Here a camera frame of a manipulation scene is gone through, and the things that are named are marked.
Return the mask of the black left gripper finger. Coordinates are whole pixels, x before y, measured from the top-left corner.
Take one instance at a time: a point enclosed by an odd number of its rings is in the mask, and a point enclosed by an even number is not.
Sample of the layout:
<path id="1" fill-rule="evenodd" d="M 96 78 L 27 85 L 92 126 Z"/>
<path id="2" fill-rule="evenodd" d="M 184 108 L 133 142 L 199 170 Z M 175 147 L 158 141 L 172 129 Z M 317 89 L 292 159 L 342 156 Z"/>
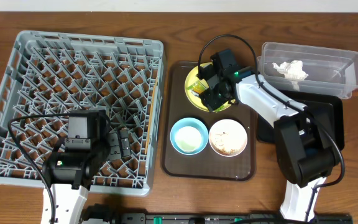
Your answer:
<path id="1" fill-rule="evenodd" d="M 128 157 L 131 155 L 131 146 L 129 141 L 129 132 L 126 128 L 119 131 L 119 137 L 121 142 L 121 156 Z"/>
<path id="2" fill-rule="evenodd" d="M 109 133 L 108 143 L 110 145 L 109 161 L 115 161 L 121 158 L 121 148 L 119 143 L 119 136 L 117 132 Z"/>

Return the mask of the colourful snack wrapper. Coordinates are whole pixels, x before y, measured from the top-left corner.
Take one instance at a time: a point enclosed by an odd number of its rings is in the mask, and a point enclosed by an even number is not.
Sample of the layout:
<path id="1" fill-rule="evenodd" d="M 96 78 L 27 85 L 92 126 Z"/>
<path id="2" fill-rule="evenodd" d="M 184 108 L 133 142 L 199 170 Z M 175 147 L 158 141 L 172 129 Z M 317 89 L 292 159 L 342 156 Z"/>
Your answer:
<path id="1" fill-rule="evenodd" d="M 208 89 L 207 86 L 205 86 L 201 81 L 196 81 L 193 84 L 191 84 L 189 87 L 186 88 L 190 91 L 191 94 L 199 97 L 199 95 Z"/>

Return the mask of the white paper napkin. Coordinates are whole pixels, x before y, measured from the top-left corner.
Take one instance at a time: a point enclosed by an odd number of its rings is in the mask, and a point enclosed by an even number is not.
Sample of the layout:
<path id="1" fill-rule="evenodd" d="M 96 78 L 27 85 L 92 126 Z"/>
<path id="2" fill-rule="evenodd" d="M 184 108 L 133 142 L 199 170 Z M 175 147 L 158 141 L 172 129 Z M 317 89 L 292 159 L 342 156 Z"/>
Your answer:
<path id="1" fill-rule="evenodd" d="M 273 68 L 285 78 L 291 80 L 305 80 L 309 75 L 303 70 L 303 62 L 301 60 L 293 60 L 291 62 L 283 62 L 280 65 L 273 63 Z"/>

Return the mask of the white paper cup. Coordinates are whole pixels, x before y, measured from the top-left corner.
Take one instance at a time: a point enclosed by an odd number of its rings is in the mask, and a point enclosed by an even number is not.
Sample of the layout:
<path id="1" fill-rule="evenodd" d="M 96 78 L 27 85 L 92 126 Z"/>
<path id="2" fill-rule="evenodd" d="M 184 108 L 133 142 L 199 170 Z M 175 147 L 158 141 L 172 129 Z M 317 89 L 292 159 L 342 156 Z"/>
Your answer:
<path id="1" fill-rule="evenodd" d="M 191 153 L 201 146 L 202 135 L 196 128 L 185 126 L 177 131 L 175 143 L 181 151 Z"/>

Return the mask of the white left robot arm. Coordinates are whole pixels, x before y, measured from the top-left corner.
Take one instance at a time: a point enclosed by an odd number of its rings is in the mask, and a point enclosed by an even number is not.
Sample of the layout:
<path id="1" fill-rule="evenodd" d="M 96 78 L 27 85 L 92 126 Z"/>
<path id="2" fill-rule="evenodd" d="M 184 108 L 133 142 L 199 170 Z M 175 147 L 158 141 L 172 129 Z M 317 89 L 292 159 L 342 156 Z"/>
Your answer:
<path id="1" fill-rule="evenodd" d="M 79 223 L 93 177 L 106 161 L 131 154 L 129 130 L 111 128 L 105 110 L 74 110 L 68 134 L 59 138 L 42 166 L 42 223 Z"/>

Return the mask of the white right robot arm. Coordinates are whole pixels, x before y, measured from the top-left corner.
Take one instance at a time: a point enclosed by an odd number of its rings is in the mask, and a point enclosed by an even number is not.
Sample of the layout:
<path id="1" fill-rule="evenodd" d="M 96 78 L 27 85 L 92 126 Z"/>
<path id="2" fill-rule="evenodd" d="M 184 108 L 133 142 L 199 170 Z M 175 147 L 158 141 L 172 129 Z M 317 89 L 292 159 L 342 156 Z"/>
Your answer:
<path id="1" fill-rule="evenodd" d="M 278 166 L 287 179 L 280 213 L 286 220 L 312 221 L 319 190 L 338 184 L 345 171 L 329 115 L 287 97 L 257 68 L 238 64 L 229 49 L 212 55 L 211 61 L 198 65 L 198 78 L 208 84 L 200 93 L 202 104 L 214 111 L 236 100 L 269 123 Z"/>

